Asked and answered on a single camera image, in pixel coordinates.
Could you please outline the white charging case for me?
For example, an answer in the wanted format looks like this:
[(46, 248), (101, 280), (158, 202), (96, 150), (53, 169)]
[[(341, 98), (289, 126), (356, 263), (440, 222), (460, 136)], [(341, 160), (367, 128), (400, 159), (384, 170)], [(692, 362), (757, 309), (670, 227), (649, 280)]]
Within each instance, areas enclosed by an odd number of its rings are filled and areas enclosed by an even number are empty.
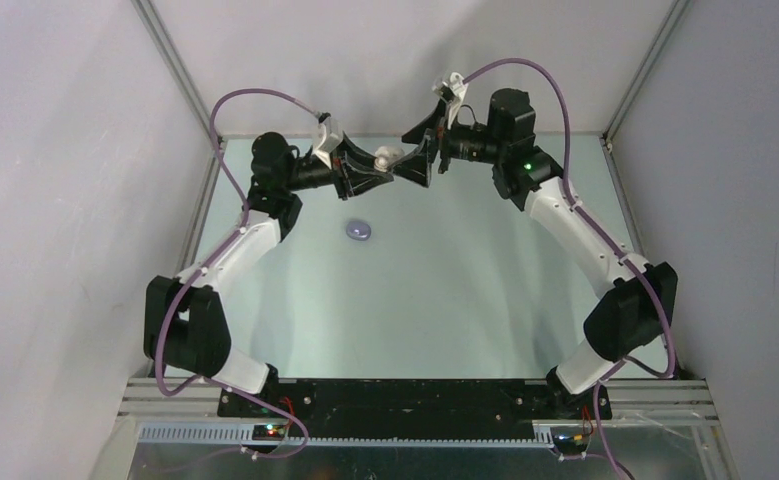
[(405, 152), (397, 146), (380, 146), (374, 155), (374, 168), (379, 172), (388, 173), (404, 157)]

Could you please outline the purple charging case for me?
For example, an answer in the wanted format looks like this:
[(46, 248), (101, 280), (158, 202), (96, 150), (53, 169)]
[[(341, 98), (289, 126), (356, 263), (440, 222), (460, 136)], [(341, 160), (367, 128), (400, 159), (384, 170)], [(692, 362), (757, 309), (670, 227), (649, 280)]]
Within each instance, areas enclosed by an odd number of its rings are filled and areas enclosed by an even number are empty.
[(345, 227), (346, 235), (355, 241), (367, 241), (372, 236), (372, 227), (361, 220), (351, 220)]

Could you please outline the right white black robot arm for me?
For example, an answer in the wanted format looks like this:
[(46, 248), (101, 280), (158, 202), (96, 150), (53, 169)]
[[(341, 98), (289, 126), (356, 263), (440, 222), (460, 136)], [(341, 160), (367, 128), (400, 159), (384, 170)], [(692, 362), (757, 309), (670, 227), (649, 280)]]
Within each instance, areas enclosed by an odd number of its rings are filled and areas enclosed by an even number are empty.
[(585, 207), (564, 168), (537, 145), (528, 93), (497, 90), (483, 123), (459, 122), (461, 107), (459, 95), (444, 94), (401, 140), (418, 146), (413, 171), (424, 185), (435, 161), (440, 172), (454, 160), (490, 165), (499, 196), (540, 224), (586, 276), (598, 303), (583, 323), (584, 339), (546, 378), (548, 408), (571, 418), (585, 407), (585, 391), (635, 349), (670, 336), (678, 275), (627, 249)]

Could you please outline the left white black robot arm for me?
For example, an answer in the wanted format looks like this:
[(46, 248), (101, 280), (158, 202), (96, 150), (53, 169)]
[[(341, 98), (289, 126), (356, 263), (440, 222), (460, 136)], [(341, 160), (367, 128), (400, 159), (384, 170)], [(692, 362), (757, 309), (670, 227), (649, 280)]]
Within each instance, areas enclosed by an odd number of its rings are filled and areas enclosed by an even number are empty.
[(232, 227), (203, 259), (148, 284), (143, 347), (162, 394), (205, 380), (243, 393), (243, 404), (264, 417), (279, 408), (281, 390), (268, 381), (271, 364), (233, 343), (226, 298), (234, 282), (289, 235), (302, 208), (298, 188), (344, 182), (347, 168), (365, 181), (388, 183), (405, 152), (397, 146), (367, 152), (347, 137), (301, 151), (266, 132), (254, 140), (252, 155), (250, 189)]

